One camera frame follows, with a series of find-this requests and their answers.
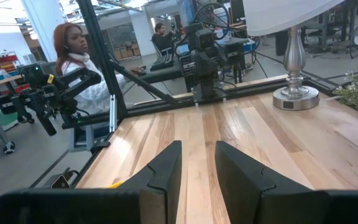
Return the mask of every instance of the red hair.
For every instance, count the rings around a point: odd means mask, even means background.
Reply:
[[[66,48],[67,31],[72,27],[77,27],[80,31],[82,31],[79,25],[65,22],[64,24],[56,26],[55,31],[53,32],[53,41],[55,42],[55,50],[58,57],[56,61],[56,72],[58,75],[63,75],[62,66],[65,62],[73,62],[85,67],[83,62],[68,56],[70,51]]]

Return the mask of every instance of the white lampshade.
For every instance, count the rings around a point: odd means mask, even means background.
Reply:
[[[300,24],[344,0],[242,0],[251,36],[267,35]]]

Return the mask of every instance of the person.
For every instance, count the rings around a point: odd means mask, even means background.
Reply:
[[[172,47],[172,37],[173,33],[169,32],[169,34],[164,35],[165,26],[162,23],[158,23],[154,27],[155,34],[152,37],[152,41],[157,46],[159,50],[167,49]]]
[[[74,99],[77,101],[77,108],[89,114],[97,114],[109,111],[110,92],[104,81],[103,74],[96,68],[88,55],[88,43],[80,26],[66,22],[55,28],[53,33],[55,50],[57,53],[56,72],[58,75],[66,75],[77,68],[87,68],[101,76],[99,84],[92,85],[82,91]],[[131,72],[135,75],[142,72],[141,68],[132,68]],[[123,75],[117,74],[117,81],[120,88],[124,88],[127,80]],[[81,80],[77,79],[68,86],[74,86]],[[106,127],[108,123],[94,124],[94,129]]]

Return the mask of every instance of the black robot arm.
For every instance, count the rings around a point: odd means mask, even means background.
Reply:
[[[44,75],[43,73],[30,75],[38,77],[38,79],[27,80],[31,86],[36,87],[24,90],[18,95],[1,96],[0,109],[4,114],[16,112],[18,120],[26,122],[31,119],[31,115],[25,110],[27,106],[36,112],[39,121],[50,136],[56,134],[56,130],[49,121],[49,117],[59,111],[65,123],[75,121],[75,117],[72,116],[76,112],[77,105],[74,97],[91,85],[101,82],[100,75],[87,68],[78,68],[64,77],[58,78],[53,75]],[[79,78],[81,79],[79,83],[72,87],[68,86],[72,81]],[[37,82],[36,85],[32,85],[33,80]]]

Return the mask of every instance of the wooden table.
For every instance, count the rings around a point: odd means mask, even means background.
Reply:
[[[358,189],[358,112],[335,100],[284,111],[273,107],[272,93],[127,118],[77,187],[126,180],[173,140],[182,140],[183,153],[177,223],[230,223],[216,177],[217,140],[309,188]]]

